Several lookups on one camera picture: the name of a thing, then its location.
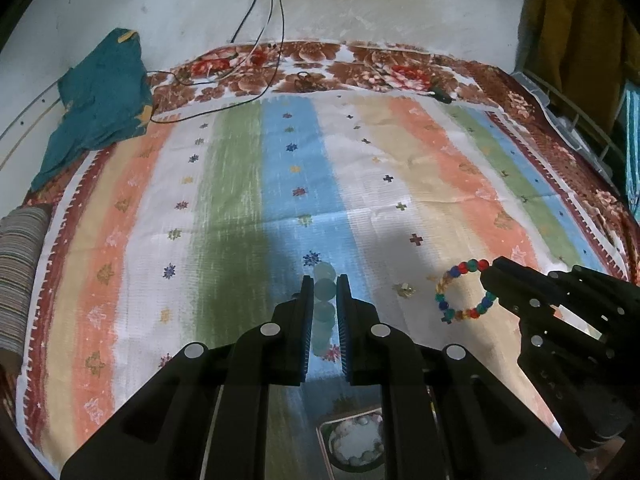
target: striped pillow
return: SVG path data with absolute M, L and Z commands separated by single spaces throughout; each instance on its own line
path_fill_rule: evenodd
M 31 289 L 51 208 L 16 209 L 0 223 L 0 365 L 19 374 Z

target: silver screw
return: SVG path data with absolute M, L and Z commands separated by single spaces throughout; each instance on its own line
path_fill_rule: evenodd
M 376 337 L 386 337 L 391 334 L 391 329 L 382 323 L 378 323 L 371 327 L 371 333 Z
M 447 346 L 447 355 L 451 359 L 460 361 L 460 359 L 464 359 L 466 357 L 466 350 L 460 345 Z
M 277 323 L 265 323 L 260 327 L 260 333 L 265 336 L 274 336 L 280 331 L 280 325 Z
M 184 354 L 189 359 L 195 359 L 204 354 L 204 346 L 199 345 L 198 343 L 191 343 L 187 348 L 184 349 Z

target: beaded bracelet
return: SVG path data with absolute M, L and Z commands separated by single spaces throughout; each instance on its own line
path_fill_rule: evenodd
M 447 272 L 444 273 L 442 279 L 436 285 L 436 301 L 438 303 L 439 309 L 444 314 L 442 318 L 442 322 L 447 324 L 451 324 L 451 321 L 454 319 L 463 320 L 463 319 L 477 319 L 482 314 L 485 314 L 489 307 L 494 304 L 494 301 L 497 297 L 487 291 L 482 298 L 482 301 L 478 303 L 474 308 L 468 308 L 466 310 L 454 310 L 449 307 L 449 302 L 444 296 L 444 291 L 447 289 L 449 284 L 455 279 L 461 276 L 462 274 L 466 274 L 468 272 L 476 272 L 479 270 L 482 272 L 483 270 L 487 270 L 489 268 L 489 262 L 487 260 L 469 260 L 468 262 L 461 262 L 456 266 L 451 267 Z

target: cross pattern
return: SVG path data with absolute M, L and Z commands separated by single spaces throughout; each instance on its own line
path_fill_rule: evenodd
M 421 236 L 418 236 L 416 233 L 413 233 L 411 235 L 411 238 L 409 238 L 409 241 L 412 244 L 416 244 L 416 246 L 420 247 L 420 242 L 423 241 Z

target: brown curtain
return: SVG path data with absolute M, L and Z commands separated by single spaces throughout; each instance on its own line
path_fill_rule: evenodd
M 609 133 L 625 81 L 640 83 L 640 36 L 622 6 L 617 0 L 528 0 L 524 19 L 537 38 L 526 68 Z

